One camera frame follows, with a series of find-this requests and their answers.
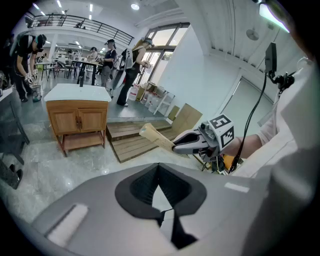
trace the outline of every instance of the wooden pallet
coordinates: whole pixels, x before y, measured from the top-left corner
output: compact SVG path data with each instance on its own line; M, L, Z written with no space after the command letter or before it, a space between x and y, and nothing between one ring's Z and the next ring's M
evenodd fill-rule
M137 121L137 122L112 122L106 125L106 134L109 141L119 141L139 136L140 129L146 123L151 123L159 132L168 130L171 125L165 120Z
M170 129L162 130L160 133L167 137L169 140L173 140L177 137L177 133ZM151 143L150 140L136 136L116 141L111 141L112 149L120 163L136 158L150 150L157 148L158 146Z

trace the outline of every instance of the balcony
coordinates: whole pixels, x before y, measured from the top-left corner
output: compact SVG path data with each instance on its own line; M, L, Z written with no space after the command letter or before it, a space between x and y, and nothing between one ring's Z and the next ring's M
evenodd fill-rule
M96 32L101 36L113 38L124 45L129 45L134 38L133 36L114 28L113 26L109 26L96 20L73 15L51 14L34 16L28 27L32 29L48 26L78 28L80 30L83 29L91 32Z

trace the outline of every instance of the floor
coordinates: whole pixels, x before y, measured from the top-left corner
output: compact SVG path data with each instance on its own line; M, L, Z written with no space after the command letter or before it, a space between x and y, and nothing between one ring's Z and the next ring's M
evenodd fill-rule
M53 81L50 80L51 83L43 83L43 94L48 93L57 83L64 81L63 78L56 78ZM68 80L68 82L76 83L75 80ZM98 145L72 150L68 152L68 157L64 157L52 135L44 101L32 103L30 100L27 103L20 103L16 91L13 92L13 96L15 108L30 139L30 144L25 145L21 153L25 161L23 166L13 155L0 154L7 166L15 164L16 170L19 168L23 170L23 178L17 190L0 180L0 196L12 214L28 223L68 191L97 176L158 162L188 167L195 169L195 172L201 169L200 163L193 156L182 158L161 148L153 149L125 163L119 163L109 142L106 142L105 148ZM135 103L147 109L139 102ZM132 112L129 109L128 107L110 111L108 115L118 113L119 116L128 116L135 113L135 110ZM153 206L161 211L171 208L159 188L154 195ZM173 214L167 213L165 219L171 220Z
M100 75L96 75L97 83L101 82ZM49 81L45 78L45 73L43 74L41 95L43 96L41 101L33 103L31 97L26 103L22 103L19 99L19 95L16 89L13 89L13 104L17 112L20 122L23 125L34 124L38 122L49 121L46 103L44 96L50 90L52 90L57 84L76 84L77 80L74 79L73 73L71 73L70 79L64 78L64 73L60 72L59 77L54 78L53 74L50 74ZM86 79L83 83L85 85L90 85L89 79ZM145 121L145 120L165 120L166 118L159 112L155 115L151 113L143 104L139 101L128 100L128 107L120 106L117 104L117 99L120 94L121 87L114 91L114 98L109 103L107 112L107 122L129 122L129 121Z

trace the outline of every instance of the ceiling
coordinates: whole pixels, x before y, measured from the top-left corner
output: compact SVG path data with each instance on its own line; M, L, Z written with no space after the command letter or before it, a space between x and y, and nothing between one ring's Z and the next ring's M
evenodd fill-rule
M228 53L264 71L265 52L276 43L277 73L294 72L305 56L289 33L259 15L252 0L176 0L189 19L207 53L212 49ZM258 40L247 37L247 30L258 33Z
M36 2L45 14L61 14L61 10L68 10L67 14L80 17L89 16L89 5L93 4L93 20L103 22L103 20L99 20L99 14L105 9L112 10L120 15L121 19L127 20L132 24L178 7L174 0L60 0L60 3L62 9L58 6L56 0L40 0ZM140 9L133 10L131 4L138 4ZM30 11L34 15L41 15L34 6L31 7Z

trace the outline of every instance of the cabinet door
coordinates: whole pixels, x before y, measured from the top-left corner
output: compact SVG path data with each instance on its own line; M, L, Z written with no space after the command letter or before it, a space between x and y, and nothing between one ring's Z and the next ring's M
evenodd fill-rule
M80 132L77 108L51 109L49 115L56 135Z
M78 108L78 118L82 133L106 129L106 108Z

